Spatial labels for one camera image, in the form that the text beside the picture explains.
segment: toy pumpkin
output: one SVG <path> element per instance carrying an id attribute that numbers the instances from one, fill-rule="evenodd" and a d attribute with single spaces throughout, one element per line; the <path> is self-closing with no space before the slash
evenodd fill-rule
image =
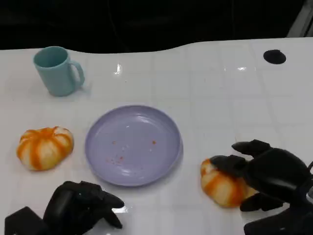
<path id="1" fill-rule="evenodd" d="M 68 129 L 47 127 L 27 130 L 20 139 L 16 154 L 28 169 L 47 170 L 68 156 L 73 147 L 73 135 Z"/>
<path id="2" fill-rule="evenodd" d="M 255 193 L 243 178 L 233 178 L 218 171 L 209 159 L 201 164 L 202 190 L 222 207 L 238 207 L 243 200 Z"/>

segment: cable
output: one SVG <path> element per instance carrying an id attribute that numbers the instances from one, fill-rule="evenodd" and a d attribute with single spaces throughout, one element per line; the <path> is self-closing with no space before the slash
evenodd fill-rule
<path id="1" fill-rule="evenodd" d="M 112 27 L 112 30 L 114 32 L 114 35 L 116 36 L 116 38 L 118 39 L 118 42 L 120 43 L 120 45 L 124 48 L 124 50 L 126 52 L 131 52 L 131 50 L 128 48 L 128 46 L 123 42 L 123 40 L 118 36 L 118 33 L 117 33 L 117 30 L 116 30 L 116 27 L 115 27 L 115 24 L 114 24 L 114 21 L 113 21 L 113 17 L 112 17 L 112 14 L 111 14 L 111 7 L 110 7 L 110 0 L 107 0 L 107 7 L 108 7 L 108 16 L 109 16 L 109 20 L 110 20 L 110 23 L 111 23 L 111 27 Z"/>
<path id="2" fill-rule="evenodd" d="M 308 166 L 308 169 L 311 171 L 312 167 L 313 167 L 313 162 L 310 163 L 310 165 Z"/>

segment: robot finger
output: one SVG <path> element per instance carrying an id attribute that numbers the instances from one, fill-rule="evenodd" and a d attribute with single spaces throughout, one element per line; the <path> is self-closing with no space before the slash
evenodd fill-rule
<path id="1" fill-rule="evenodd" d="M 235 155 L 230 156 L 214 156 L 210 158 L 210 162 L 218 170 L 227 173 L 233 177 L 242 177 L 247 165 L 247 161 Z"/>
<path id="2" fill-rule="evenodd" d="M 237 142 L 231 147 L 242 154 L 251 155 L 254 158 L 271 149 L 269 143 L 258 140 L 252 140 L 250 142 Z"/>

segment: mug handle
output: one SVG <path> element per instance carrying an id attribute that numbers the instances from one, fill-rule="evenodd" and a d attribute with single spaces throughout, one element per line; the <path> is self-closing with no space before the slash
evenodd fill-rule
<path id="1" fill-rule="evenodd" d="M 80 81 L 77 84 L 77 88 L 79 88 L 83 85 L 83 83 L 85 81 L 84 71 L 83 71 L 82 67 L 80 66 L 80 64 L 76 61 L 70 61 L 69 64 L 75 66 L 75 68 L 78 71 Z"/>

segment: dark background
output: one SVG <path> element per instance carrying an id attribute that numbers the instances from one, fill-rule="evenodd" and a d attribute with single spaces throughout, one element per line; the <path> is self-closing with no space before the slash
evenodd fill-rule
<path id="1" fill-rule="evenodd" d="M 304 0 L 2 0 L 0 49 L 91 53 L 286 37 Z"/>

